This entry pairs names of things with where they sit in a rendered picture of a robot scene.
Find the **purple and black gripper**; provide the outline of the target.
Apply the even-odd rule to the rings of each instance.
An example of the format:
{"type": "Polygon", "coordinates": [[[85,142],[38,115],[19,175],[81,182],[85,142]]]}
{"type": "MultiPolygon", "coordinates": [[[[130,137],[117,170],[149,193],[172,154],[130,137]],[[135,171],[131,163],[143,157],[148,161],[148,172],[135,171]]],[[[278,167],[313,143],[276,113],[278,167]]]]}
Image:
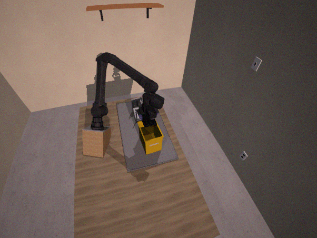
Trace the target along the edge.
{"type": "MultiPolygon", "coordinates": [[[[158,113],[159,113],[158,109],[157,109],[157,108],[154,108],[154,109],[155,109],[156,113],[158,114],[158,113]]],[[[140,118],[141,121],[142,121],[142,114],[145,114],[145,113],[143,112],[142,106],[138,107],[137,113],[138,113],[139,118],[140,118]]]]}

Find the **yellow open-top bin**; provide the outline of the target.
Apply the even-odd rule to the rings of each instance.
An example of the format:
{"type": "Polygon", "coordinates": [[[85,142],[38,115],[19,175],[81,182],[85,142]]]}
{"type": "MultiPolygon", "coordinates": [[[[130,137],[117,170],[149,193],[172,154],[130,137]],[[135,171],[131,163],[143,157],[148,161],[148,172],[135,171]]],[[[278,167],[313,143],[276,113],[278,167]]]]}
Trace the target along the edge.
{"type": "Polygon", "coordinates": [[[162,140],[164,136],[158,124],[144,127],[142,121],[139,121],[137,123],[140,139],[146,155],[160,151],[162,149],[162,140]]]}

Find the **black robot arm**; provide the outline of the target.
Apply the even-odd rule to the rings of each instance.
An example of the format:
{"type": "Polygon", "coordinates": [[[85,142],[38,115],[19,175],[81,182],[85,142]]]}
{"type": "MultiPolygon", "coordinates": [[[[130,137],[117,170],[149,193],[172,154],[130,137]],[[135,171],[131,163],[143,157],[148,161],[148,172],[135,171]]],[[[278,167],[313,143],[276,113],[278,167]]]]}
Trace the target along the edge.
{"type": "Polygon", "coordinates": [[[142,104],[143,112],[148,114],[149,120],[154,120],[156,118],[157,113],[154,108],[160,110],[164,104],[164,98],[155,93],[159,88],[156,82],[144,76],[124,61],[117,58],[114,54],[105,52],[98,56],[96,61],[96,96],[93,107],[91,108],[91,115],[93,116],[91,124],[92,130],[104,130],[102,117],[108,114],[107,103],[105,103],[105,81],[108,63],[118,68],[144,88],[144,92],[146,93],[142,95],[143,103],[145,104],[142,104]]]}

